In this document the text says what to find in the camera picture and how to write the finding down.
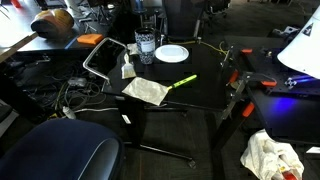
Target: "floor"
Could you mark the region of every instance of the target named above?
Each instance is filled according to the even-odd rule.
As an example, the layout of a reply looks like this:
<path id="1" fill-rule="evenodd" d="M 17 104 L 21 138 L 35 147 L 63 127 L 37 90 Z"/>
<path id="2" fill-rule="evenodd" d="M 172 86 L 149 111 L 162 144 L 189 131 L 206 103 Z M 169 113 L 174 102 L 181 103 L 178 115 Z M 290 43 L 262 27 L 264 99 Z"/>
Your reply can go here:
<path id="1" fill-rule="evenodd" d="M 231 7 L 226 11 L 227 17 L 214 18 L 214 26 L 206 29 L 204 41 L 218 45 L 225 35 L 265 37 L 274 28 L 284 29 L 287 25 L 303 26 L 319 4 L 316 1 L 303 0 L 294 1 L 288 7 L 285 3 L 232 0 Z M 112 98 L 107 97 L 103 104 L 95 108 L 114 106 Z M 221 174 L 225 174 L 226 180 L 257 179 L 239 161 L 250 135 L 261 129 L 255 116 L 235 132 L 223 148 L 221 157 L 213 157 L 209 152 L 209 139 L 220 123 L 216 118 L 218 114 L 190 109 L 186 116 L 181 113 L 163 112 L 150 113 L 148 116 L 145 144 L 191 155 L 196 160 L 197 167 L 191 169 L 186 161 L 128 148 L 119 180 L 220 180 Z M 117 111 L 82 112 L 78 114 L 78 118 L 110 127 L 124 141 L 128 140 Z M 0 139 L 0 149 L 6 152 L 33 127 L 34 124 L 25 119 L 17 119 Z M 320 160 L 304 159 L 304 165 L 304 180 L 320 180 Z"/>

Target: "paper plate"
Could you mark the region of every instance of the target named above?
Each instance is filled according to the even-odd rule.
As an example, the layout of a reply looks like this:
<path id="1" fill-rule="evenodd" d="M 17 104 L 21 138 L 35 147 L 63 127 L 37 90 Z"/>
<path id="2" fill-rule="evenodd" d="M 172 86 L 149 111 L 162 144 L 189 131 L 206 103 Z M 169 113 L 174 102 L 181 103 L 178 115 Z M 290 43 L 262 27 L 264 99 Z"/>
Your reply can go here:
<path id="1" fill-rule="evenodd" d="M 177 63 L 186 60 L 189 52 L 182 46 L 164 45 L 157 48 L 155 56 L 163 62 Z"/>

